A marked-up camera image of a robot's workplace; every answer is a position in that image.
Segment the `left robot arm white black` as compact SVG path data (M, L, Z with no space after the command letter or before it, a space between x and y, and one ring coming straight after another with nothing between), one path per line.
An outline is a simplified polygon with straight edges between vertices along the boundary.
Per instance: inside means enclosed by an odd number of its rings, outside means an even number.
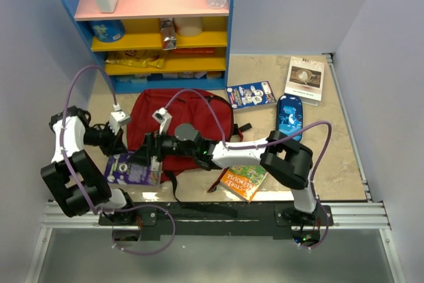
M55 114L49 122L55 134L51 163L40 170L54 200L68 217L88 211L113 214L123 225L136 220L137 208L124 190L112 190L85 146L97 146L105 156L127 151L123 127L131 117L118 105L105 124L90 126L91 113L76 106Z

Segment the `orange treehouse book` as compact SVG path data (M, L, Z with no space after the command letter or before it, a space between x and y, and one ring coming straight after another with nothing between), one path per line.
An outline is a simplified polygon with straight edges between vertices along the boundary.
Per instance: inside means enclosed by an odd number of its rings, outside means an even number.
M220 179L220 185L238 196L251 202L268 173L261 166L231 166Z

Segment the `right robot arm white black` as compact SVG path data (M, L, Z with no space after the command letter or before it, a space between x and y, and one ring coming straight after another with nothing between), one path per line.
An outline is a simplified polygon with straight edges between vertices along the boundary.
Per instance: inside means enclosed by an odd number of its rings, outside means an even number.
M293 195L295 218L302 225L312 224L319 216L309 181L313 152L279 131L250 142L225 142L207 139L192 125L177 126L174 135L148 133L141 147L128 162L162 172L169 156L191 158L204 170L232 166L261 166Z

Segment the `blue cartoon book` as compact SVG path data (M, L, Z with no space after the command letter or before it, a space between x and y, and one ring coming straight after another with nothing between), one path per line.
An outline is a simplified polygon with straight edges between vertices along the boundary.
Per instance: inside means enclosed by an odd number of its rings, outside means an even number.
M265 107L277 103L269 81L229 86L226 88L226 94L234 110Z

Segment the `red backpack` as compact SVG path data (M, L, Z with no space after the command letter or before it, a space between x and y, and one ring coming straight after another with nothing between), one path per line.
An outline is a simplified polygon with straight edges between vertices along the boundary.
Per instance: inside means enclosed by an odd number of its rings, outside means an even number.
M250 123L237 125L229 102L208 91L147 89L137 98L127 127L127 146L137 159L152 154L152 146L158 144L155 138L160 124L154 119L154 112L167 103L170 106L166 109L172 116L168 128L170 142L174 141L175 129L182 124L193 125L206 139L219 141L225 137L227 142L234 135L243 139L242 133L252 128Z

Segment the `purple book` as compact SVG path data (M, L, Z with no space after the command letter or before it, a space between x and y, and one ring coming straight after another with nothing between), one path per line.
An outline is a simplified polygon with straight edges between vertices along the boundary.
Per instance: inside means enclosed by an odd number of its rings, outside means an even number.
M160 178L152 174L150 167L128 162L131 155L131 152L121 153L108 158L104 172L107 182L128 186L159 186Z

